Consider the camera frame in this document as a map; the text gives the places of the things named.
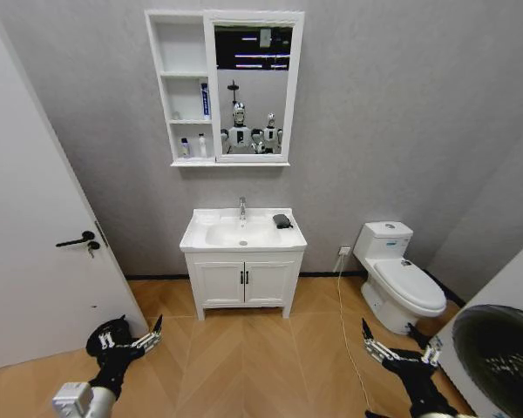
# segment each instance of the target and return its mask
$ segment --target sink basin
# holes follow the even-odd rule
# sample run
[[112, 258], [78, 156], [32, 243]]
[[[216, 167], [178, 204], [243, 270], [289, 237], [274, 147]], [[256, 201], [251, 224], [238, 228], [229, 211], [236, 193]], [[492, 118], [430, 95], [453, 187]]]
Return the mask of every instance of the sink basin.
[[[285, 214], [293, 228], [277, 229], [273, 216]], [[252, 208], [246, 210], [246, 222], [240, 221], [238, 208], [195, 209], [180, 249], [185, 253], [212, 251], [297, 251], [306, 240], [295, 222], [291, 209]]]

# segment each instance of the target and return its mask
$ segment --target toilet seat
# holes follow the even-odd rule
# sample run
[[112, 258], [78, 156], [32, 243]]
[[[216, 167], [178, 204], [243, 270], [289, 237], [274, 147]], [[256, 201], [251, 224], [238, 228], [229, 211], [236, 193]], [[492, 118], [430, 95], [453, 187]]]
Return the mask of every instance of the toilet seat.
[[386, 289], [406, 307], [412, 306], [417, 311], [444, 311], [444, 292], [414, 264], [405, 259], [380, 260], [375, 268]]

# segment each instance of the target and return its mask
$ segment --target toiletry bottle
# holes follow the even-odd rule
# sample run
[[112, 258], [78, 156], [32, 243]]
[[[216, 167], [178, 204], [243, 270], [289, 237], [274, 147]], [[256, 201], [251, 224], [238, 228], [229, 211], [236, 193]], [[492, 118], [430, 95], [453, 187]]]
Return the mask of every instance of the toiletry bottle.
[[211, 104], [209, 103], [209, 89], [207, 83], [200, 82], [201, 103], [203, 106], [203, 118], [211, 119]]
[[190, 144], [188, 143], [187, 138], [181, 139], [180, 145], [182, 147], [182, 157], [189, 158], [190, 157]]
[[206, 138], [203, 133], [200, 134], [200, 155], [202, 158], [207, 158]]

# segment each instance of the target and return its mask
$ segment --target toilet lid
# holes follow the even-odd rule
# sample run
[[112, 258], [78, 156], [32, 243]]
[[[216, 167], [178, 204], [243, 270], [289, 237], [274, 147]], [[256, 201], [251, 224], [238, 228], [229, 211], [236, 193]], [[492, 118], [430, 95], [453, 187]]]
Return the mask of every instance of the toilet lid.
[[445, 307], [445, 295], [431, 277], [405, 260], [384, 260], [376, 263], [376, 270], [385, 282], [402, 298], [427, 309]]

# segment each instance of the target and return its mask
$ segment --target white door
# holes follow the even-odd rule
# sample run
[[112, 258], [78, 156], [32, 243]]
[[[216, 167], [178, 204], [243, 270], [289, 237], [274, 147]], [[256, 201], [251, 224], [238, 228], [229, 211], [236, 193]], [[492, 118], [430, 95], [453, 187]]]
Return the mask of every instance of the white door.
[[246, 303], [281, 305], [294, 261], [247, 262]]
[[[83, 231], [100, 244], [94, 258], [87, 243], [55, 247]], [[146, 331], [0, 24], [0, 367], [84, 347], [122, 314]]]
[[244, 302], [244, 263], [195, 263], [204, 307]]

